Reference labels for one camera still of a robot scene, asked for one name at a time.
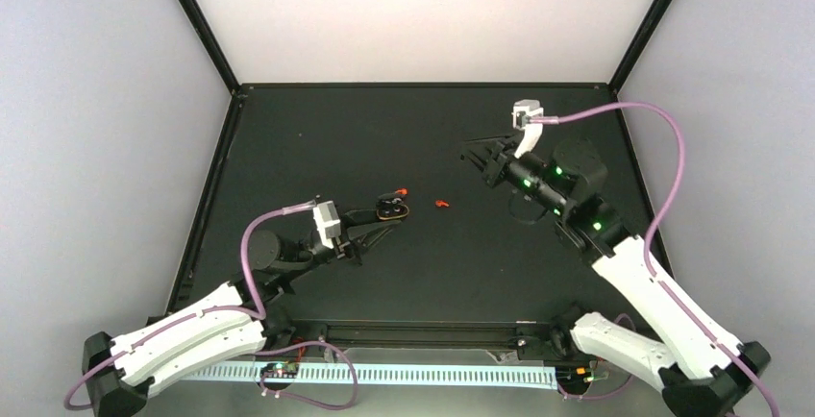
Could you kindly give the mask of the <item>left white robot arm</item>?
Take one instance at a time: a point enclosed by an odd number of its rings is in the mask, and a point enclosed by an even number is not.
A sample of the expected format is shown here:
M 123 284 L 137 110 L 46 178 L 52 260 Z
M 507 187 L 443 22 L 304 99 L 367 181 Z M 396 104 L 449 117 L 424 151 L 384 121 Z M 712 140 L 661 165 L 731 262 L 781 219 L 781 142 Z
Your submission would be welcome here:
M 86 408 L 96 416 L 134 416 L 179 379 L 237 356 L 298 354 L 295 328 L 272 304 L 317 268 L 362 255 L 409 214 L 380 200 L 340 211 L 331 201 L 279 208 L 254 219 L 239 244 L 241 272 L 189 307 L 137 331 L 86 339 L 82 377 Z

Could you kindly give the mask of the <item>black glossy earbud charging case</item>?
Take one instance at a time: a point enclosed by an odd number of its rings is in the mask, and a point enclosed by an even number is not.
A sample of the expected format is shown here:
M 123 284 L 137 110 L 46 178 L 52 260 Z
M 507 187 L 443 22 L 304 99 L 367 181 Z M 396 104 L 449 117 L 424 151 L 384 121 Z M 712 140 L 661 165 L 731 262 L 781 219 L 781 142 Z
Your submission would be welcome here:
M 406 195 L 393 192 L 377 198 L 375 211 L 379 220 L 399 220 L 409 215 L 409 207 L 405 203 Z

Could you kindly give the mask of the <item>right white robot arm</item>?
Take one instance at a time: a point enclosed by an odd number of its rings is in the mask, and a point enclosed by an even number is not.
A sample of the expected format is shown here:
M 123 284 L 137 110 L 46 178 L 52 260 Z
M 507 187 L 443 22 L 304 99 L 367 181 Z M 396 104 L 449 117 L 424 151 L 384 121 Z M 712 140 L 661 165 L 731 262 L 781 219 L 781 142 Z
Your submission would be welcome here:
M 655 389 L 677 416 L 725 416 L 770 363 L 709 317 L 655 261 L 601 194 L 607 168 L 586 139 L 567 139 L 542 159 L 517 135 L 468 140 L 461 156 L 484 182 L 510 184 L 555 218 L 559 239 L 609 282 L 653 329 L 647 337 L 601 313 L 571 307 L 547 332 L 560 358 L 606 359 Z

